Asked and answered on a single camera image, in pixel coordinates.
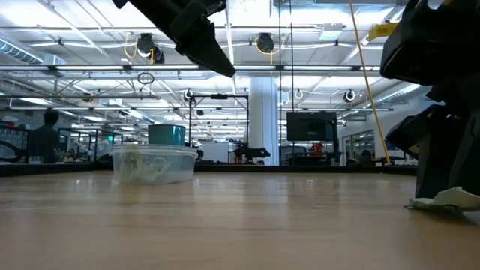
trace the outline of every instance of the ceiling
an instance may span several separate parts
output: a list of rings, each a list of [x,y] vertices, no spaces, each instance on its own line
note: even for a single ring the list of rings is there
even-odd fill
[[[51,1],[54,11],[40,4],[42,0],[4,1],[0,11],[0,40],[28,51],[33,56],[51,59],[56,56],[67,65],[149,65],[147,58],[135,53],[136,39],[141,33],[152,33],[154,42],[165,56],[165,65],[192,65],[184,56],[179,55],[174,44],[158,31],[147,18],[134,6],[127,3],[117,9],[111,0],[71,0]],[[358,66],[359,51],[356,47],[356,35],[353,28],[350,7],[346,1],[327,0],[317,4],[316,0],[231,0],[226,11],[210,17],[216,27],[216,39],[234,65],[276,65],[276,66]],[[368,30],[386,20],[399,20],[404,1],[359,0],[355,1],[354,12],[358,24],[359,39],[365,64],[380,65],[385,38],[369,42]],[[259,52],[255,40],[260,33],[270,33],[275,42],[275,51],[270,56]],[[2,65],[24,65],[24,62],[0,53]],[[151,85],[142,85],[137,77],[138,71],[99,71],[66,70],[61,77],[50,76],[30,70],[3,70],[5,95],[121,95],[123,107],[185,107],[183,95],[190,89],[195,95],[227,93],[248,95],[251,77],[275,77],[280,86],[281,100],[286,106],[298,108],[350,108],[365,105],[366,87],[362,72],[324,71],[302,72],[284,70],[279,72],[246,70],[238,72],[233,79],[208,70],[155,70],[149,71],[155,77]],[[380,99],[389,89],[398,85],[398,81],[385,79],[378,71],[368,72],[373,96]],[[20,88],[12,88],[12,82]],[[291,98],[291,90],[300,91],[301,98]],[[345,103],[343,95],[352,89],[357,93],[353,103]],[[108,102],[94,99],[90,103],[68,98],[51,100],[62,107],[105,107]],[[232,111],[205,111],[203,116],[194,116],[198,121],[198,136],[206,130],[201,119],[245,119],[246,112],[241,110],[238,100],[205,99],[200,107],[237,107]],[[182,122],[182,111],[137,110],[142,117],[136,119],[128,115],[132,123],[143,124],[146,119],[153,122]],[[90,111],[68,110],[75,116],[91,116]],[[105,121],[121,124],[124,116],[114,110],[94,113]],[[242,136],[243,128],[236,122],[229,124],[235,133],[220,133],[215,136]]]

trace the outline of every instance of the white column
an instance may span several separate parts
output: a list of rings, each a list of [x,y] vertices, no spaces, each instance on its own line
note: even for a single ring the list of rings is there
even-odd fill
[[[251,78],[249,96],[249,145],[251,148],[265,148],[270,153],[271,157],[263,159],[266,166],[278,166],[278,87],[275,78]]]

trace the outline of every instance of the person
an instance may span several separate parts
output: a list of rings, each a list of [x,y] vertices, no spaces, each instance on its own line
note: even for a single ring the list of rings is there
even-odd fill
[[[41,157],[44,164],[56,162],[55,147],[59,144],[59,134],[53,126],[59,120],[59,112],[47,109],[43,114],[42,127],[30,132],[28,137],[28,156]]]
[[[75,150],[68,150],[67,156],[63,159],[65,163],[73,163],[75,161]]]

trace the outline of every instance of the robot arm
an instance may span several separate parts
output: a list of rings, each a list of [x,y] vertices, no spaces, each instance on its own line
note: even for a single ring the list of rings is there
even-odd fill
[[[117,8],[129,2],[192,62],[232,77],[235,68],[215,40],[215,25],[208,16],[226,7],[226,0],[113,0]]]

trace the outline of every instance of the container lid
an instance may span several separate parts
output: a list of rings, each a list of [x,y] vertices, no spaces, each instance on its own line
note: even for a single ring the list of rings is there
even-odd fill
[[[176,145],[113,145],[112,151],[113,153],[140,152],[197,155],[195,148]]]

